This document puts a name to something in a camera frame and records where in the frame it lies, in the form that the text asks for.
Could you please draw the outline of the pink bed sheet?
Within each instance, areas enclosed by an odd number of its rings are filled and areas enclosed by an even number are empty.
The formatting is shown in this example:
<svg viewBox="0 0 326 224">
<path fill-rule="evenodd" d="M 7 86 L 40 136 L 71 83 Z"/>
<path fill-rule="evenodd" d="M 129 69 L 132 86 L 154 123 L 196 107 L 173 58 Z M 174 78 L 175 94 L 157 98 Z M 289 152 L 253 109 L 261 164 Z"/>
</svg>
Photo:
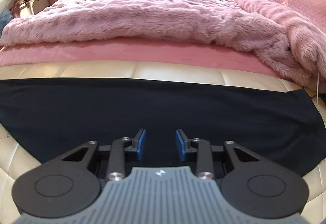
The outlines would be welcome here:
<svg viewBox="0 0 326 224">
<path fill-rule="evenodd" d="M 252 52 L 198 43 L 115 38 L 103 41 L 40 43 L 1 49 L 1 66 L 79 61 L 160 62 L 278 76 Z"/>
</svg>

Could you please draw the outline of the fluffy pink blanket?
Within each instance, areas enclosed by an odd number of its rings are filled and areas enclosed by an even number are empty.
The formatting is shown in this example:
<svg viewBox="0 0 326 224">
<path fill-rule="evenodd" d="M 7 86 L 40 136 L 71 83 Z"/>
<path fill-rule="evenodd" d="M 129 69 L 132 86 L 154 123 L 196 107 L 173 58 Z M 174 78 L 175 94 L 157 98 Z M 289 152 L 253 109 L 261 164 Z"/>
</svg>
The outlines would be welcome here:
<svg viewBox="0 0 326 224">
<path fill-rule="evenodd" d="M 123 38 L 252 52 L 282 77 L 325 92 L 325 33 L 274 0 L 59 0 L 5 26 L 5 47 Z"/>
</svg>

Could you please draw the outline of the black pants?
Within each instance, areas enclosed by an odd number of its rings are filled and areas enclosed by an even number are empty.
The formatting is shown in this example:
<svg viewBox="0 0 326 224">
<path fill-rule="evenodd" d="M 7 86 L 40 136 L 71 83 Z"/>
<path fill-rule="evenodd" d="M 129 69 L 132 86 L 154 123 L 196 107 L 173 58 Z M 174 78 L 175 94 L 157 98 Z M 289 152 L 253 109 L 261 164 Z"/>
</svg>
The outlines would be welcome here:
<svg viewBox="0 0 326 224">
<path fill-rule="evenodd" d="M 177 166 L 175 132 L 227 140 L 299 175 L 325 158 L 325 127 L 302 90 L 274 92 L 137 79 L 1 81 L 1 124 L 45 163 L 87 141 L 147 132 L 145 167 Z"/>
</svg>

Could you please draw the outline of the cream leather bench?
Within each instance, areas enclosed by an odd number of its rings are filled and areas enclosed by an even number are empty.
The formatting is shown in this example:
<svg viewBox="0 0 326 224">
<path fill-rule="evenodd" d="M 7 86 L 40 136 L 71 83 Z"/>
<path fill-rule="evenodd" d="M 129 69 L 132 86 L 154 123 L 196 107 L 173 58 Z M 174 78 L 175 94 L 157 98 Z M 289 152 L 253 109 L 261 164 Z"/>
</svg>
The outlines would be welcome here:
<svg viewBox="0 0 326 224">
<path fill-rule="evenodd" d="M 236 70 L 181 64 L 128 61 L 51 62 L 1 67 L 1 79 L 27 78 L 132 78 L 156 81 L 201 83 L 288 92 L 300 86 L 280 77 Z M 1 223 L 12 223 L 19 212 L 11 197 L 18 176 L 39 162 L 1 128 Z"/>
</svg>

